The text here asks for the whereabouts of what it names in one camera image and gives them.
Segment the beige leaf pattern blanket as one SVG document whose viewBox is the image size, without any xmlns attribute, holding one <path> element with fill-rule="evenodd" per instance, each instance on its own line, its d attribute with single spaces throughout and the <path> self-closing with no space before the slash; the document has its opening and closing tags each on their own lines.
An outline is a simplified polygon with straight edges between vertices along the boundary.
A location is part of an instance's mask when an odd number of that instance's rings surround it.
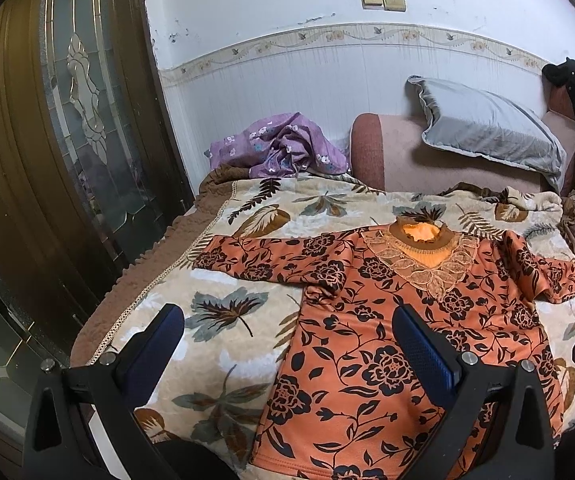
<svg viewBox="0 0 575 480">
<path fill-rule="evenodd" d="M 575 256 L 559 196 L 384 192 L 350 177 L 219 169 L 124 272 L 71 361 L 118 351 L 166 304 L 185 330 L 135 411 L 194 444 L 192 479 L 398 479 L 437 430 L 391 330 L 402 304 L 459 351 L 536 367 L 553 431 L 575 428 Z"/>
</svg>

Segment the brown wooden glass door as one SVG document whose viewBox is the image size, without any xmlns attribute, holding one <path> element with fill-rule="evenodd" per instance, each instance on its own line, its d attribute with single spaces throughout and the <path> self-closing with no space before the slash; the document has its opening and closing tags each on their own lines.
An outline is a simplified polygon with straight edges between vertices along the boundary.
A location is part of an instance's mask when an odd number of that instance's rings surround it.
<svg viewBox="0 0 575 480">
<path fill-rule="evenodd" d="M 78 366 L 192 193 L 145 0 L 0 0 L 0 476 L 40 362 Z"/>
</svg>

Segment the grey satin pillow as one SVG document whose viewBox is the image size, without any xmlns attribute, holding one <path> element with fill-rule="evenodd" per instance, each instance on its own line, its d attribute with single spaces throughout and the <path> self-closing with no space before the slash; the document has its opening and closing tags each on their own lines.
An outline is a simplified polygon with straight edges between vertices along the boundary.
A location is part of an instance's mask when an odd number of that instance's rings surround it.
<svg viewBox="0 0 575 480">
<path fill-rule="evenodd" d="M 431 148 L 537 172 L 557 192 L 563 188 L 567 153 L 550 128 L 528 107 L 457 82 L 411 76 Z"/>
</svg>

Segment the purple floral cloth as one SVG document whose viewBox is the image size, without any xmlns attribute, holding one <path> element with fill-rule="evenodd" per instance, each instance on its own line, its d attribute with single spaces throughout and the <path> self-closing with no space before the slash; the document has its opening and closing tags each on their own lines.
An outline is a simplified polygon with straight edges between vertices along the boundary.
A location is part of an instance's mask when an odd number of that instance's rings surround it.
<svg viewBox="0 0 575 480">
<path fill-rule="evenodd" d="M 301 113 L 259 119 L 240 133 L 212 142 L 205 156 L 211 170 L 222 165 L 244 168 L 252 179 L 308 171 L 337 176 L 349 170 L 345 153 Z"/>
</svg>

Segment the gold wall switch right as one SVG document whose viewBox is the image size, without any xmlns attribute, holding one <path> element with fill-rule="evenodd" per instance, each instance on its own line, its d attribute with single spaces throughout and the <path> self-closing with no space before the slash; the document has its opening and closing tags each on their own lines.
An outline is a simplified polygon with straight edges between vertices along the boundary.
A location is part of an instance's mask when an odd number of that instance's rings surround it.
<svg viewBox="0 0 575 480">
<path fill-rule="evenodd" d="M 383 7 L 386 11 L 406 12 L 406 0 L 383 0 Z"/>
</svg>

